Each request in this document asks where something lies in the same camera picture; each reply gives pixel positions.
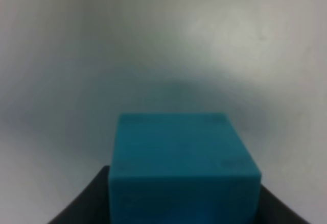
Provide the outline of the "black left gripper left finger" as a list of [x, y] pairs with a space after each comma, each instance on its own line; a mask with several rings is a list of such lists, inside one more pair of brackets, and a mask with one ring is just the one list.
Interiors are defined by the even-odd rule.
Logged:
[[87, 187], [49, 223], [110, 224], [109, 171], [110, 167], [104, 166]]

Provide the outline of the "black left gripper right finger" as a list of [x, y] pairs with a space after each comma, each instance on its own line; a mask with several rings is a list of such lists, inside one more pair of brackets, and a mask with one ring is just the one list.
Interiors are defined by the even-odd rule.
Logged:
[[256, 224], [309, 224], [280, 199], [261, 185]]

